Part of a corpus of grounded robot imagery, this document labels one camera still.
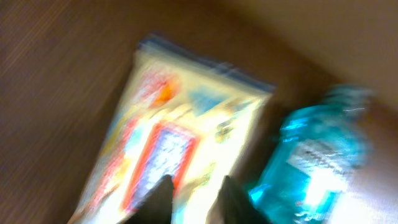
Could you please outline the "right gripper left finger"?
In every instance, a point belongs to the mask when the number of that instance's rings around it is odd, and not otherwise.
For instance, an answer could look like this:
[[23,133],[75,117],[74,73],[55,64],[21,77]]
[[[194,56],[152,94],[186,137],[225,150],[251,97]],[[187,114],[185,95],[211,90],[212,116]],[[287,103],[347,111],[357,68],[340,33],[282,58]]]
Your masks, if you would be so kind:
[[174,185],[171,175],[161,178],[138,211],[124,224],[171,224]]

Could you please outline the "yellow wet wipes pack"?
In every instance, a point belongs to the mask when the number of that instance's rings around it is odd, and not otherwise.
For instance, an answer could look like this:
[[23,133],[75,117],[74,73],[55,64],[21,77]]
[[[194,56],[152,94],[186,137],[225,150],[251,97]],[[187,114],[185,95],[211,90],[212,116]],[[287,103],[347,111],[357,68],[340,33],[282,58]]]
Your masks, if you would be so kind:
[[159,35],[141,40],[70,222],[124,223],[171,175],[171,223],[207,223],[224,177],[245,157],[274,90]]

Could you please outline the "blue mouthwash bottle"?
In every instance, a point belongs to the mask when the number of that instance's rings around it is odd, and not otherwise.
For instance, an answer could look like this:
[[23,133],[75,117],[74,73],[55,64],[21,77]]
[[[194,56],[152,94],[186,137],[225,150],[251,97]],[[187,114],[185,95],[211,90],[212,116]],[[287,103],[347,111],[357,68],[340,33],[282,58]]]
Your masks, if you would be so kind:
[[280,141],[256,186],[254,207],[271,223],[323,223],[348,188],[369,145],[356,122],[371,92],[338,85],[315,106],[286,117]]

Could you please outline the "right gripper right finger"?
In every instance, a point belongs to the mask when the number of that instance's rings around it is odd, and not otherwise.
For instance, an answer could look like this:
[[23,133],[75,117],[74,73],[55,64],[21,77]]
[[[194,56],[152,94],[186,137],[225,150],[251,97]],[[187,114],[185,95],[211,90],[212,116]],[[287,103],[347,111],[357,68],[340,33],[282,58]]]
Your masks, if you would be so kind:
[[207,222],[209,224],[271,223],[254,208],[239,183],[228,175],[223,179],[215,204],[208,214]]

